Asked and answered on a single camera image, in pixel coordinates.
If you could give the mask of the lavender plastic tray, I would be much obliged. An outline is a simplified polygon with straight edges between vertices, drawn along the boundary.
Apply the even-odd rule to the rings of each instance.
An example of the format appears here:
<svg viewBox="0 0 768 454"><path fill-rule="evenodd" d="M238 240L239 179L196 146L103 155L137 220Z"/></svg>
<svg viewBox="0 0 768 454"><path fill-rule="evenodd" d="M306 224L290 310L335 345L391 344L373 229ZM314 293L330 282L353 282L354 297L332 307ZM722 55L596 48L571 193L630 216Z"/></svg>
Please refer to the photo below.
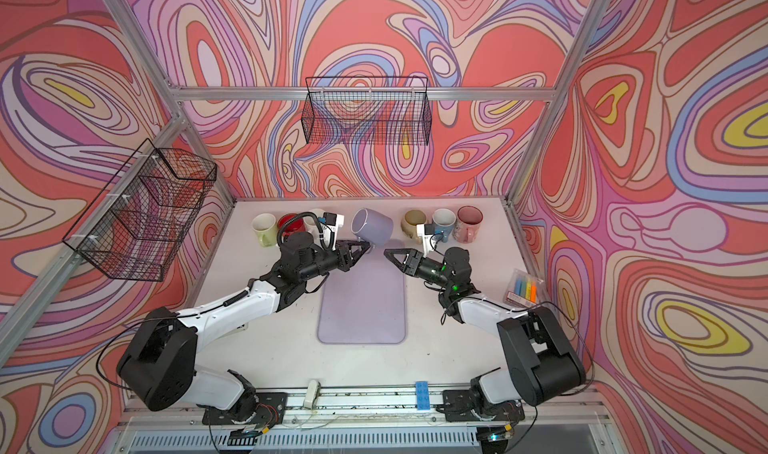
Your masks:
<svg viewBox="0 0 768 454"><path fill-rule="evenodd" d="M394 345L406 333L405 276L381 249L365 254L347 272L330 274L317 329L321 343Z"/></svg>

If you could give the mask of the white clip on rail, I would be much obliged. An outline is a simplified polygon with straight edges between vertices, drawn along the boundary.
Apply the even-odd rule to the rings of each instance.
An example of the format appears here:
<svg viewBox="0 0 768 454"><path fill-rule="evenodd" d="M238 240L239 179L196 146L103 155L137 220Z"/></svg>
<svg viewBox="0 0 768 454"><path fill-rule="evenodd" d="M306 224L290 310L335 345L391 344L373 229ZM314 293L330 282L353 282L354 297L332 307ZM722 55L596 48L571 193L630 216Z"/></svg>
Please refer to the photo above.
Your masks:
<svg viewBox="0 0 768 454"><path fill-rule="evenodd" d="M319 396L321 385L316 379L311 379L306 388L305 397L302 402L302 408L313 410Z"/></svg>

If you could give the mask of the pink cartoon mug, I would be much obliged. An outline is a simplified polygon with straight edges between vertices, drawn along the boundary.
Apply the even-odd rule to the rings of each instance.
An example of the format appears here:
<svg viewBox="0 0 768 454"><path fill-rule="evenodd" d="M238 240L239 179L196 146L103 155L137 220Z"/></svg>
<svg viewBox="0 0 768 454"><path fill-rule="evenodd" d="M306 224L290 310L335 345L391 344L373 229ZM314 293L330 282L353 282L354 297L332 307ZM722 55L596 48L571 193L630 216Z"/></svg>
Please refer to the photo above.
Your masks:
<svg viewBox="0 0 768 454"><path fill-rule="evenodd" d="M466 205L457 210L454 239L459 243L472 243L476 240L482 221L483 212L476 206Z"/></svg>

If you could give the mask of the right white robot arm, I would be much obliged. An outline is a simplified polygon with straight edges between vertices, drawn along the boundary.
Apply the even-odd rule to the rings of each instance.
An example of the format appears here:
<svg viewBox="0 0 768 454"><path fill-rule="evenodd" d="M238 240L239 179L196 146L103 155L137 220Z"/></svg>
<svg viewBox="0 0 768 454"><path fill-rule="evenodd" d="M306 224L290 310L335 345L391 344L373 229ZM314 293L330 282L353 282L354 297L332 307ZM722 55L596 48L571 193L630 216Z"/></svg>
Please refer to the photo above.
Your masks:
<svg viewBox="0 0 768 454"><path fill-rule="evenodd" d="M471 279L468 250L450 247L441 261L413 248L387 248L384 256L403 274L437 289L445 319L500 341L504 367L473 378L459 401L457 391L444 393L440 410L448 421L465 415L491 420L519 402L536 407L586 384L586 368L555 313L540 304L508 309L482 298Z"/></svg>

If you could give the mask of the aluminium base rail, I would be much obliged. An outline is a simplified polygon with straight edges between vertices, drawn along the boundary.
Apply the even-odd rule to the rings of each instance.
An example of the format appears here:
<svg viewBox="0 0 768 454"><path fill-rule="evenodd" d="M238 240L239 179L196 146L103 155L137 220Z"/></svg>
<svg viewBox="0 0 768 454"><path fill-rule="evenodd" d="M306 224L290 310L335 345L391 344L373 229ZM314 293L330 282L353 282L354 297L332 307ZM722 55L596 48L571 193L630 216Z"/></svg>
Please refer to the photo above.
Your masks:
<svg viewBox="0 0 768 454"><path fill-rule="evenodd" d="M506 424L451 423L417 406L414 386L322 388L313 409L300 389L287 392L280 424L235 440L232 426L204 425L200 408L161 413L131 408L107 453L620 453L613 423L594 392L528 407L497 443L479 435Z"/></svg>

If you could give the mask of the box of coloured markers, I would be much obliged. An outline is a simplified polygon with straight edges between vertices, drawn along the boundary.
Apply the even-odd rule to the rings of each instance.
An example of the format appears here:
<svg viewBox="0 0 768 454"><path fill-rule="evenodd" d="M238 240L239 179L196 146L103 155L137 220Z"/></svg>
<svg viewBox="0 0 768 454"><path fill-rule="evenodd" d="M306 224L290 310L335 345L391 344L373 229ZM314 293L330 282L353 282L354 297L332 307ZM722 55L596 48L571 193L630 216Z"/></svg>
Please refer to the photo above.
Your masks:
<svg viewBox="0 0 768 454"><path fill-rule="evenodd" d="M514 269L504 294L504 303L529 308L545 301L544 282L520 269Z"/></svg>

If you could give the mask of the light green mug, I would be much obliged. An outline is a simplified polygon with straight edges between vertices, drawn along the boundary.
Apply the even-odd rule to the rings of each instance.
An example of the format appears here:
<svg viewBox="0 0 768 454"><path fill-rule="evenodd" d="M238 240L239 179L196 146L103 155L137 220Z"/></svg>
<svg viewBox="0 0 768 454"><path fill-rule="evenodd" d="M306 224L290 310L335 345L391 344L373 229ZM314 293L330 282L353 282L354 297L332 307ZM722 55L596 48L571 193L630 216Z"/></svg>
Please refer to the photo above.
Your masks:
<svg viewBox="0 0 768 454"><path fill-rule="evenodd" d="M253 218L251 227L260 246L271 247L277 244L278 225L274 214L258 214Z"/></svg>

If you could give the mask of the blue toy brick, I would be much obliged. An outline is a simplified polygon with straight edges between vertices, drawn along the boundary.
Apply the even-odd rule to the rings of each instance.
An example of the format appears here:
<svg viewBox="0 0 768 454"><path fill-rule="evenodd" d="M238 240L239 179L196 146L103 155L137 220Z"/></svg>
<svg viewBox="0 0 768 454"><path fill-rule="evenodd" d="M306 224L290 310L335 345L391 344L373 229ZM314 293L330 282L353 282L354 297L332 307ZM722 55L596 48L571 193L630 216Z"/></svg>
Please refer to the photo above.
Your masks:
<svg viewBox="0 0 768 454"><path fill-rule="evenodd" d="M415 396L416 396L416 408L418 411L430 411L430 392L429 384L427 381L417 381L414 384Z"/></svg>

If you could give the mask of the white mug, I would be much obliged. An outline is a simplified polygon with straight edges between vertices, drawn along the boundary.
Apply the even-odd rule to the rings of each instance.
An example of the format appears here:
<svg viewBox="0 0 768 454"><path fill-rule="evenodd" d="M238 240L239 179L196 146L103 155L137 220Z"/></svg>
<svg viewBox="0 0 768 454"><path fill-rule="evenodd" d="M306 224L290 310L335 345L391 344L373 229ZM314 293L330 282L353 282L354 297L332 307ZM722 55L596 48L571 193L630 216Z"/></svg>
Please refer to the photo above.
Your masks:
<svg viewBox="0 0 768 454"><path fill-rule="evenodd" d="M324 218L324 210L322 208L311 208L309 212L312 212L313 215L318 219ZM312 216L305 216L303 218L303 222L304 222L305 229L308 232L318 234L319 230Z"/></svg>

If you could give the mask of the lavender mug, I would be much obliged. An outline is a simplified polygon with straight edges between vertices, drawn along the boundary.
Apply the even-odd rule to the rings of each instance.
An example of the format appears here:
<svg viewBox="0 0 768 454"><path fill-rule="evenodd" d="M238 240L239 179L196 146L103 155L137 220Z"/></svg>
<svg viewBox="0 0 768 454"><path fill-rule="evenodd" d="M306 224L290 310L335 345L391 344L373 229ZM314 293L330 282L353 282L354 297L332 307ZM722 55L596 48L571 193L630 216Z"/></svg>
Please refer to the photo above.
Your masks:
<svg viewBox="0 0 768 454"><path fill-rule="evenodd" d="M371 208L358 210L351 224L351 231L358 239L367 241L376 248L386 246L393 230L393 219Z"/></svg>

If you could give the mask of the red mug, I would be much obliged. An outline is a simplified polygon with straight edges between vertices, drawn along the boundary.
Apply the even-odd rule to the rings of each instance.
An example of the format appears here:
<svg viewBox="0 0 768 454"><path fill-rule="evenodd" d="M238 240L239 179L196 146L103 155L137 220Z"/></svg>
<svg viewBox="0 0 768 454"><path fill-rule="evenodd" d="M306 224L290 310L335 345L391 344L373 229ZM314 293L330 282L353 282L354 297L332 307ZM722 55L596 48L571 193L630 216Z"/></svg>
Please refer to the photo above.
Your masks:
<svg viewBox="0 0 768 454"><path fill-rule="evenodd" d="M289 236L298 232L306 232L302 215L288 213L278 220L277 242L279 244L282 244Z"/></svg>

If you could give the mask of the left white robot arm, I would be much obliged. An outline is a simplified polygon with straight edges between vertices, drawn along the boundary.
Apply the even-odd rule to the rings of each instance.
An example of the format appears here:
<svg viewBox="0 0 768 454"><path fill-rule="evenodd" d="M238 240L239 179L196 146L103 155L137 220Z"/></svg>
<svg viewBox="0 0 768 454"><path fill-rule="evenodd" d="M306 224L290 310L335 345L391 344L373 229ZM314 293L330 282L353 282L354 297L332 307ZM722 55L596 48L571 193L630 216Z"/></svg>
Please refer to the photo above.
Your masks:
<svg viewBox="0 0 768 454"><path fill-rule="evenodd" d="M280 256L271 269L241 290L213 302L172 312L151 311L139 324L116 368L117 376L151 411L179 401L192 403L234 424L255 417L260 402L255 387L234 370L217 372L196 361L213 341L257 318L286 309L309 293L313 279L325 281L334 270L349 271L370 250L365 240L337 236L336 213L310 218L318 234L277 234Z"/></svg>

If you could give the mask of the blue floral mug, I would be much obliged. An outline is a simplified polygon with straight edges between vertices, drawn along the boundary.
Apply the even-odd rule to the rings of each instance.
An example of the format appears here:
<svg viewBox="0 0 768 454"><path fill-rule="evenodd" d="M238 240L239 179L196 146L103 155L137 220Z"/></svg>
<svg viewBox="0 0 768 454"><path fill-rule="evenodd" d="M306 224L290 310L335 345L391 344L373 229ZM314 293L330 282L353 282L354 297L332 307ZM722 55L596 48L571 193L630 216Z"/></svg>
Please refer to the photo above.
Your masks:
<svg viewBox="0 0 768 454"><path fill-rule="evenodd" d="M448 242L456 224L456 214L448 208L438 208L432 214L434 237L440 242Z"/></svg>

